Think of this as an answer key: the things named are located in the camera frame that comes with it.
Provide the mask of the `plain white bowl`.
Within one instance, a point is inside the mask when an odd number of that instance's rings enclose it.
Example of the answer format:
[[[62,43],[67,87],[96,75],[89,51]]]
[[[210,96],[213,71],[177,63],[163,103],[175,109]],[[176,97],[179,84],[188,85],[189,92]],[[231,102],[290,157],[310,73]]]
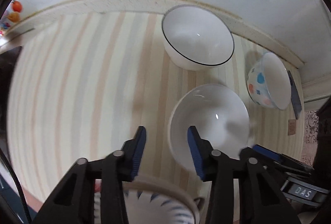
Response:
[[[246,106],[230,88],[221,84],[201,85],[176,104],[168,122],[168,144],[176,163],[195,171],[187,131],[195,126],[202,139],[233,159],[248,144],[250,120]]]

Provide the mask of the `white bowl coloured dots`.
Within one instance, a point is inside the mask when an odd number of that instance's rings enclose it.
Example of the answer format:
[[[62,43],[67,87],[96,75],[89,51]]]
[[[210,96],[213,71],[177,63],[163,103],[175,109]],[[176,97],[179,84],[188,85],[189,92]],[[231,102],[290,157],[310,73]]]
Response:
[[[265,53],[247,75],[248,94],[265,108],[287,109],[291,101],[291,84],[287,70],[278,56]]]

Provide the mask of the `white bowl black rim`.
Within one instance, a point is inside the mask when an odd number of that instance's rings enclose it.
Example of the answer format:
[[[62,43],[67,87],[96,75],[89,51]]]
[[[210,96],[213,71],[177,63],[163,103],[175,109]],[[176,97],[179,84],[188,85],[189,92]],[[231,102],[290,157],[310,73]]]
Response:
[[[194,5],[169,9],[162,18],[164,48],[182,69],[199,71],[228,62],[235,52],[233,35],[213,12]]]

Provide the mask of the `brown mat label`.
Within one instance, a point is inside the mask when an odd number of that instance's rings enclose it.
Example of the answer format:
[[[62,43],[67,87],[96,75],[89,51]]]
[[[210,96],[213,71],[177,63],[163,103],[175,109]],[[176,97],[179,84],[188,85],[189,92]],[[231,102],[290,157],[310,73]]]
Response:
[[[288,135],[289,136],[296,134],[296,123],[297,123],[297,120],[295,120],[295,119],[288,120]]]

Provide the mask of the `blue leaf pattern plate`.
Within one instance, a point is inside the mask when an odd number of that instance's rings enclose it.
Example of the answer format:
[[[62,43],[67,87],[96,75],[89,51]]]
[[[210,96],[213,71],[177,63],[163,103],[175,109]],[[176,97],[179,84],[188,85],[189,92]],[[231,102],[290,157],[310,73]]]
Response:
[[[164,180],[137,176],[123,183],[129,223],[199,223],[204,197],[190,197]]]

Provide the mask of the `striped table mat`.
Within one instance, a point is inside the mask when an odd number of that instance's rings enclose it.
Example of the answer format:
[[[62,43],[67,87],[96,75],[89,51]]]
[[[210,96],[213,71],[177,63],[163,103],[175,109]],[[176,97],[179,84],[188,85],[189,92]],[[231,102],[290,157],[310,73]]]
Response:
[[[235,36],[226,64],[186,71],[164,50],[161,20],[130,12],[62,16],[22,36],[7,135],[13,169],[29,197],[45,201],[78,158],[104,158],[140,125],[148,135],[140,173],[196,196],[201,183],[174,161],[167,125],[180,98],[207,83],[222,83],[243,100],[253,143],[301,157],[304,119],[289,136],[293,109],[266,109],[248,95],[246,72],[264,48]]]

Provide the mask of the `yellow fruit magnet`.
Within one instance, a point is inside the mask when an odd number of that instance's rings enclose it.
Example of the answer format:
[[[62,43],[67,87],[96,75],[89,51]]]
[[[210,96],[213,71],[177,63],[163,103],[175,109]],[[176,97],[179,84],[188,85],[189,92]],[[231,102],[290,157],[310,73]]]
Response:
[[[7,19],[12,23],[18,23],[20,21],[20,13],[19,12],[11,12],[7,15]]]

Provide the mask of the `orange fruit magnet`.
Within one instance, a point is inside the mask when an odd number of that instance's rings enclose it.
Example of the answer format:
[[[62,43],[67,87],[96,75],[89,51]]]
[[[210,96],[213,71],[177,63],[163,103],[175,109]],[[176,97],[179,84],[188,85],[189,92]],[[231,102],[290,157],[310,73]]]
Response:
[[[14,12],[18,13],[21,13],[23,10],[22,4],[17,0],[12,1],[11,8]]]

